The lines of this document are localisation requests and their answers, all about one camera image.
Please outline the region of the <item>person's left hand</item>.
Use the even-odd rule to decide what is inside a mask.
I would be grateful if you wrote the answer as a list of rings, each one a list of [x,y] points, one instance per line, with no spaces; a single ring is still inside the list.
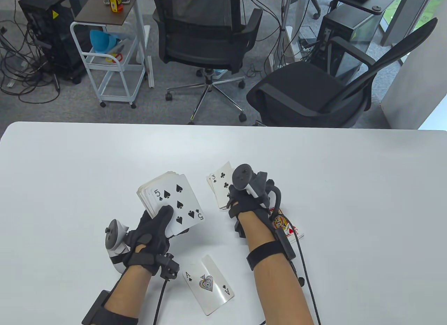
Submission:
[[[174,209],[170,205],[161,207],[154,218],[144,211],[137,228],[129,233],[130,251],[123,258],[126,268],[142,266],[152,275],[158,272],[161,265],[156,259],[166,255],[169,249],[166,228],[173,216]]]

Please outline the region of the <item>person's right hand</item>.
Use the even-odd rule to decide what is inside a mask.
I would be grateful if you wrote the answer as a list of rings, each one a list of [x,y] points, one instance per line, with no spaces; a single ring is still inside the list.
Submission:
[[[233,184],[230,185],[229,201],[226,207],[229,210],[229,217],[237,218],[239,220],[239,215],[241,213],[254,212],[259,220],[273,222],[279,215],[281,191],[275,186],[271,179],[267,180],[265,191],[266,196],[254,197],[247,191],[247,189],[238,190]],[[273,211],[270,210],[269,194],[271,192],[275,194]]]

